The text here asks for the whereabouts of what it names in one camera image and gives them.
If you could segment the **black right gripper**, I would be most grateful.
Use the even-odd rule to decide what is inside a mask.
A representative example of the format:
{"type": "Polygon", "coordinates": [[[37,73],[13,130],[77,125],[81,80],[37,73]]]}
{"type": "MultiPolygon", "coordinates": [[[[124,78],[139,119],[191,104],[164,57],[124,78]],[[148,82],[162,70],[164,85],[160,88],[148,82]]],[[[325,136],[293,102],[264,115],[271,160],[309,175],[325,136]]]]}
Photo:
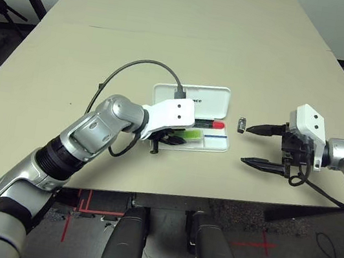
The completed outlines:
{"type": "Polygon", "coordinates": [[[259,136],[282,137],[282,164],[269,162],[260,158],[241,158],[241,162],[260,171],[284,177],[308,179],[313,163],[314,144],[311,138],[299,137],[285,125],[253,125],[246,128],[246,132],[259,136]]]}

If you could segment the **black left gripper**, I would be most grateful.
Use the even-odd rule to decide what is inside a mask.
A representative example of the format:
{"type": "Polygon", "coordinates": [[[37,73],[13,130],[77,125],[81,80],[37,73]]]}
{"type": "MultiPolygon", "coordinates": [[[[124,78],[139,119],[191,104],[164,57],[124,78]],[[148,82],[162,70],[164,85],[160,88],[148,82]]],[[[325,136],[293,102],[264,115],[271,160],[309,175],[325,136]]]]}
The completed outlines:
{"type": "Polygon", "coordinates": [[[163,144],[171,144],[171,145],[184,145],[186,144],[186,140],[179,137],[179,136],[171,136],[174,132],[176,133],[191,133],[195,131],[194,127],[188,128],[178,128],[175,130],[172,129],[163,129],[160,131],[156,131],[150,135],[151,141],[151,150],[150,153],[157,154],[159,149],[159,143],[162,142],[163,144]]]}

